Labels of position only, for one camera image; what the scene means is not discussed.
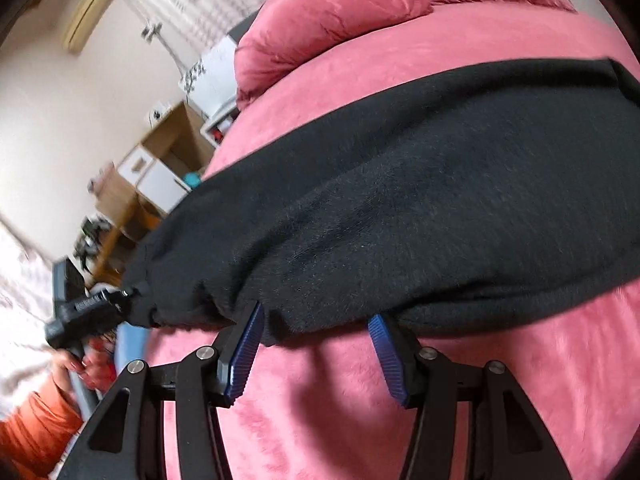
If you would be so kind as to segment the orange sleeve forearm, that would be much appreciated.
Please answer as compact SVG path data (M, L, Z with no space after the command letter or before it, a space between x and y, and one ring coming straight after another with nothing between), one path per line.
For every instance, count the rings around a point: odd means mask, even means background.
M82 426L52 379L1 422L1 478L47 479Z

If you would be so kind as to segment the person's left hand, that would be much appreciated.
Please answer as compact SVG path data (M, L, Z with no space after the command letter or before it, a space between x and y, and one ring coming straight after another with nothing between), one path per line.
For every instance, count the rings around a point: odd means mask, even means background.
M56 388L66 396L74 394L70 373L74 373L89 389L104 393L111 388L116 370L103 338L90 339L89 349L83 358L73 356L68 350L52 352L52 379Z

